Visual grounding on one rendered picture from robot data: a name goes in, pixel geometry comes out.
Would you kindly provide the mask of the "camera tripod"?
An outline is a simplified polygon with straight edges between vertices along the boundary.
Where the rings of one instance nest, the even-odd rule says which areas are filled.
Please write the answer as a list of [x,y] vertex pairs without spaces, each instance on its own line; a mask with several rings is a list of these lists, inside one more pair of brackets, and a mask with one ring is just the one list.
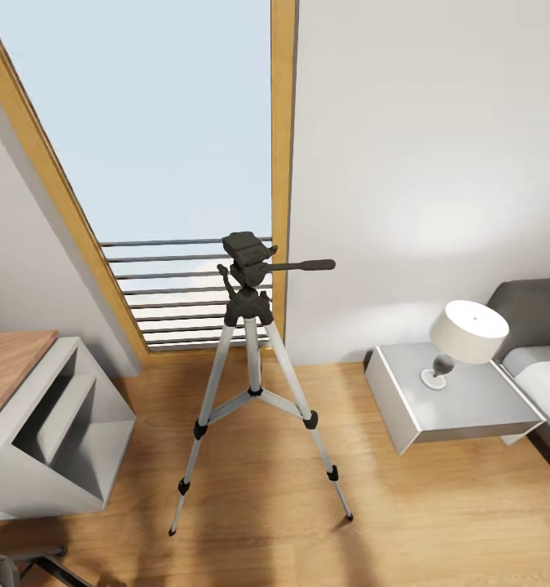
[[[238,292],[233,289],[228,280],[228,268],[222,263],[219,263],[217,269],[223,277],[224,284],[229,293],[230,302],[226,305],[227,311],[223,321],[224,325],[222,328],[222,334],[219,340],[213,368],[211,369],[211,375],[209,375],[208,387],[206,388],[203,400],[203,407],[201,408],[200,417],[195,422],[195,428],[193,429],[195,442],[193,444],[193,449],[191,450],[188,467],[183,479],[180,479],[178,482],[180,497],[178,499],[177,512],[175,512],[174,521],[172,522],[168,537],[174,536],[178,517],[182,512],[183,499],[190,487],[191,473],[193,471],[193,465],[195,465],[198,450],[200,450],[200,442],[203,435],[208,430],[208,426],[214,424],[217,420],[221,419],[221,417],[232,413],[232,411],[235,411],[239,406],[243,406],[251,399],[261,399],[262,401],[265,401],[265,403],[277,407],[285,413],[291,414],[291,416],[300,417],[304,421],[307,429],[309,429],[312,437],[314,437],[320,456],[325,464],[325,468],[327,468],[328,479],[332,480],[333,485],[337,490],[338,497],[340,497],[341,505],[343,505],[347,518],[348,520],[353,521],[353,515],[351,515],[350,510],[348,509],[346,501],[341,494],[340,486],[337,483],[337,467],[332,466],[332,463],[328,460],[327,453],[325,452],[322,440],[320,439],[319,431],[317,430],[319,415],[313,409],[309,409],[309,404],[306,402],[304,391],[302,391],[301,386],[299,385],[282,339],[276,328],[275,320],[270,309],[270,298],[267,296],[266,291],[261,291],[259,294],[255,289],[256,286],[259,286],[264,281],[266,274],[270,271],[296,269],[302,269],[304,271],[332,270],[335,268],[336,262],[333,259],[322,259],[321,261],[304,261],[303,263],[297,264],[265,263],[265,259],[269,259],[273,254],[276,254],[278,245],[267,247],[251,231],[232,232],[229,236],[222,238],[222,243],[225,251],[233,257],[233,264],[230,265],[231,274],[242,286],[242,289]],[[214,395],[216,395],[234,329],[240,317],[244,319],[247,355],[249,356],[250,388],[211,411],[214,402]],[[259,317],[266,330],[266,334],[268,335],[271,345],[278,357],[279,364],[283,369],[286,382],[289,383],[291,391],[296,397],[297,404],[291,403],[291,401],[262,388],[262,366],[260,364],[260,345],[258,344],[257,338],[256,317]]]

